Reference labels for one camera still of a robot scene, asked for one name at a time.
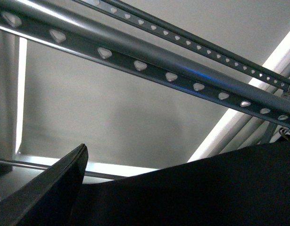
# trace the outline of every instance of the heart-shaped hole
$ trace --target heart-shaped hole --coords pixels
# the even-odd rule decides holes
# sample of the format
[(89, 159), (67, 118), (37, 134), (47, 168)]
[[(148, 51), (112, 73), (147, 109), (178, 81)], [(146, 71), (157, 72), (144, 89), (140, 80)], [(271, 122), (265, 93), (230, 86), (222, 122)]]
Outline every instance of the heart-shaped hole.
[(117, 9), (114, 8), (114, 7), (112, 7), (110, 10), (111, 10), (112, 13), (116, 13), (116, 11), (117, 11)]
[(138, 71), (143, 71), (147, 68), (147, 64), (141, 61), (136, 60), (134, 66)]
[(98, 53), (103, 59), (107, 59), (112, 56), (112, 52), (109, 49), (102, 47), (98, 48)]
[(62, 32), (53, 30), (53, 29), (50, 30), (50, 35), (57, 43), (62, 43), (66, 40), (65, 34), (63, 34)]
[(229, 98), (229, 96), (230, 96), (229, 94), (222, 92), (218, 95), (218, 99), (225, 100), (225, 99)]
[(178, 78), (178, 76), (176, 74), (173, 74), (173, 73), (170, 73), (170, 72), (166, 73), (166, 79), (168, 81), (175, 81), (177, 78)]
[(240, 107), (248, 107), (250, 105), (251, 105), (251, 103), (249, 101), (246, 101), (246, 100), (244, 100), (240, 103)]
[(14, 14), (5, 11), (2, 12), (1, 14), (2, 17), (6, 20), (6, 22), (14, 28), (18, 28), (22, 24), (21, 19)]
[(99, 0), (92, 0), (91, 4), (94, 6), (98, 6), (99, 5)]
[(193, 88), (194, 88), (195, 91), (201, 91), (201, 90), (203, 90), (205, 88), (205, 86), (203, 84), (200, 84), (200, 83), (195, 83), (193, 85)]
[(287, 116), (287, 115), (280, 115), (280, 116), (278, 117), (278, 120), (280, 120), (280, 121), (282, 121), (282, 120), (286, 120), (286, 119), (288, 119), (288, 116)]
[(268, 113), (270, 113), (271, 112), (271, 110), (269, 110), (268, 108), (262, 108), (261, 110), (260, 110), (260, 114), (268, 114)]

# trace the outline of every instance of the drying rack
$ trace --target drying rack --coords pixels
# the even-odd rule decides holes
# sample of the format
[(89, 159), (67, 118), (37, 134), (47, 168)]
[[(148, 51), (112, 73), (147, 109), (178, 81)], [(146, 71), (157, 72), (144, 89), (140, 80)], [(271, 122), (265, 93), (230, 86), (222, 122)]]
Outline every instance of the drying rack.
[[(41, 0), (0, 1), (0, 29), (290, 128), (290, 79), (117, 0), (74, 0), (283, 90), (277, 97), (129, 34)], [(18, 161), (4, 164), (47, 168)], [(89, 176), (113, 178), (114, 175)]]

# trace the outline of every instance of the metal rod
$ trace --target metal rod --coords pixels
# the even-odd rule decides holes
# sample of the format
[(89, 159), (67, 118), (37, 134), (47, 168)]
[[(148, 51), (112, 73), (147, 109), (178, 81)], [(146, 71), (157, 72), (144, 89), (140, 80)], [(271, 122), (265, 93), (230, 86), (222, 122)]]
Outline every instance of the metal rod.
[[(0, 159), (0, 165), (16, 166), (16, 167), (35, 169), (35, 170), (46, 170), (50, 167), (48, 165), (23, 162), (23, 161), (15, 161), (15, 160), (3, 160), (3, 159)], [(91, 172), (91, 171), (85, 171), (85, 176), (93, 177), (93, 178), (112, 179), (112, 180), (120, 180), (120, 179), (126, 178), (123, 176), (111, 175), (111, 174), (106, 174), (106, 173), (97, 173), (97, 172)]]
[[(22, 24), (11, 26), (4, 12)], [(290, 128), (290, 102), (44, 1), (0, 2), (0, 29)], [(102, 47), (109, 57), (99, 55)], [(138, 60), (146, 67), (138, 68)], [(265, 108), (270, 112), (261, 113)]]
[[(282, 70), (281, 74), (286, 78), (290, 78), (290, 62)], [(276, 87), (268, 87), (267, 91), (269, 93), (274, 94), (275, 92), (278, 91), (278, 89)], [(267, 127), (264, 125), (265, 125), (265, 123), (261, 119), (243, 117), (240, 120), (240, 122), (235, 124), (234, 127), (227, 127), (227, 129), (230, 130), (230, 135), (233, 136), (233, 139), (232, 139), (232, 137), (229, 137), (229, 136), (214, 139), (214, 141), (212, 142), (212, 144), (214, 144), (214, 146), (215, 146), (215, 148), (213, 148), (213, 154), (215, 155), (215, 154), (219, 154), (219, 153), (226, 153), (229, 151), (237, 150), (245, 141), (247, 141), (247, 139), (250, 136), (252, 136), (253, 129), (258, 131), (258, 130), (261, 130), (261, 128), (263, 127), (264, 131), (262, 129), (262, 132), (261, 132), (261, 135), (263, 135), (263, 133), (265, 133), (266, 127)]]
[[(290, 101), (290, 92), (283, 92), (283, 94), (281, 95), (281, 98), (283, 100)], [(271, 141), (277, 126), (278, 125), (275, 124), (275, 123), (269, 123), (264, 135), (261, 138), (260, 144), (267, 144), (267, 143), (269, 143)]]
[(74, 0), (230, 68), (287, 91), (290, 80), (190, 32), (118, 0)]

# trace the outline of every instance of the black cloth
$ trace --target black cloth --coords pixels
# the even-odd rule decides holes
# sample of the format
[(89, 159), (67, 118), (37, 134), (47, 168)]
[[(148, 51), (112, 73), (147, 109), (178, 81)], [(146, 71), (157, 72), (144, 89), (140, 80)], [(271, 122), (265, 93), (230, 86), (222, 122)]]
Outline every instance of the black cloth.
[(290, 225), (290, 141), (82, 185), (70, 225)]

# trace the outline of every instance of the ceiling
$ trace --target ceiling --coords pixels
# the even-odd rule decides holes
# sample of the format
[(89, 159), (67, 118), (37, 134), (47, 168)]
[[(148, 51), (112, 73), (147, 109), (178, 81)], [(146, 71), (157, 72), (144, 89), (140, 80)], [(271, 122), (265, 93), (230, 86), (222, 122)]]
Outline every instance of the ceiling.
[[(290, 1), (125, 0), (262, 65), (290, 30)], [(243, 82), (250, 77), (72, 1), (57, 3)], [(20, 151), (161, 169), (186, 163), (227, 108), (28, 41)]]

